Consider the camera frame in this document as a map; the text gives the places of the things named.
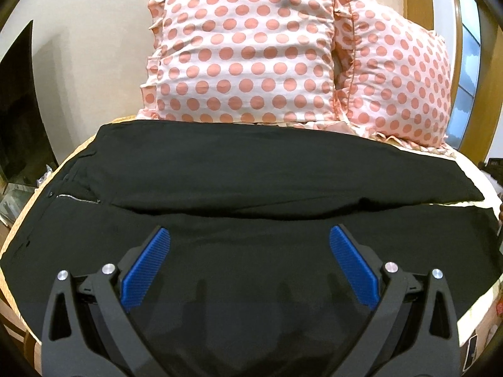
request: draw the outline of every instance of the pillowcase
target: pillowcase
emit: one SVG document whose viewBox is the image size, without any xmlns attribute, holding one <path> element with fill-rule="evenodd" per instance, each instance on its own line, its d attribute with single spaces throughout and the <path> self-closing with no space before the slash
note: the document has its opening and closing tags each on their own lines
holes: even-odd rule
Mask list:
<svg viewBox="0 0 503 377">
<path fill-rule="evenodd" d="M 439 151 L 451 109 L 445 41 L 376 0 L 339 0 L 340 117 L 360 136 Z"/>
<path fill-rule="evenodd" d="M 325 128 L 336 0 L 150 0 L 138 118 Z"/>
</svg>

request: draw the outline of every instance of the blue textured pad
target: blue textured pad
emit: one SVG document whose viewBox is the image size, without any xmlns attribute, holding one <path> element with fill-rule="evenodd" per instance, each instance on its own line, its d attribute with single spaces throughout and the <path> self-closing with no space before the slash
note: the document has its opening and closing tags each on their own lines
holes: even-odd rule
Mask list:
<svg viewBox="0 0 503 377">
<path fill-rule="evenodd" d="M 340 227 L 330 231 L 330 248 L 358 302 L 374 310 L 380 300 L 378 279 Z"/>
<path fill-rule="evenodd" d="M 121 288 L 121 304 L 126 312 L 140 306 L 160 266 L 169 253 L 170 246 L 169 232 L 161 228 L 124 277 Z"/>
</svg>

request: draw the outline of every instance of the silver bolt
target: silver bolt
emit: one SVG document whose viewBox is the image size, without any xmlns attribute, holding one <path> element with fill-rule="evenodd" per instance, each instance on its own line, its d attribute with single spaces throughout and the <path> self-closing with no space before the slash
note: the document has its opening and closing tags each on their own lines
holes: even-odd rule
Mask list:
<svg viewBox="0 0 503 377">
<path fill-rule="evenodd" d="M 106 265 L 103 265 L 103 268 L 101 268 L 101 271 L 105 275 L 110 275 L 111 273 L 113 273 L 115 271 L 115 265 L 112 263 L 107 263 Z"/>
<path fill-rule="evenodd" d="M 444 277 L 444 273 L 439 269 L 434 269 L 432 275 L 435 279 L 442 279 Z"/>
<path fill-rule="evenodd" d="M 65 271 L 65 270 L 59 271 L 59 273 L 58 273 L 58 279 L 60 281 L 64 281 L 66 278 L 68 278 L 68 271 Z"/>
<path fill-rule="evenodd" d="M 390 273 L 398 272 L 398 265 L 394 262 L 387 262 L 384 268 Z"/>
</svg>

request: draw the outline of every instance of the black fabric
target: black fabric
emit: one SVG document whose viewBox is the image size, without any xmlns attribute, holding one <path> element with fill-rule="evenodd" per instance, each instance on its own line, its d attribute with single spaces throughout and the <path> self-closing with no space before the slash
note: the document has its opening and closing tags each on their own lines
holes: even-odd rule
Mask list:
<svg viewBox="0 0 503 377">
<path fill-rule="evenodd" d="M 131 316 L 173 376 L 319 376 L 369 316 L 330 228 L 407 271 L 441 268 L 462 316 L 500 275 L 494 213 L 413 204 L 477 197 L 452 161 L 343 134 L 126 123 L 54 177 L 0 266 L 40 336 L 58 271 L 95 272 L 162 225 L 170 254 Z"/>
</svg>

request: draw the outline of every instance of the window pane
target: window pane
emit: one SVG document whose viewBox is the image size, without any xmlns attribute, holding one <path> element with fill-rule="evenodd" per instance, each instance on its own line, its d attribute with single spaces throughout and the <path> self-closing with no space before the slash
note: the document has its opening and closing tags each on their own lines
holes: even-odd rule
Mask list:
<svg viewBox="0 0 503 377">
<path fill-rule="evenodd" d="M 451 145 L 455 149 L 458 149 L 463 135 L 465 134 L 466 125 L 468 124 L 468 119 L 470 119 L 470 113 L 473 106 L 473 97 L 466 93 L 463 89 L 458 88 L 458 93 L 456 94 L 456 102 L 451 113 L 451 119 L 447 125 L 447 144 Z"/>
<path fill-rule="evenodd" d="M 463 27 L 463 58 L 461 61 L 461 75 L 459 84 L 471 95 L 475 95 L 480 65 L 480 45 Z"/>
<path fill-rule="evenodd" d="M 475 0 L 459 0 L 461 5 L 461 21 L 480 43 L 480 20 Z"/>
</svg>

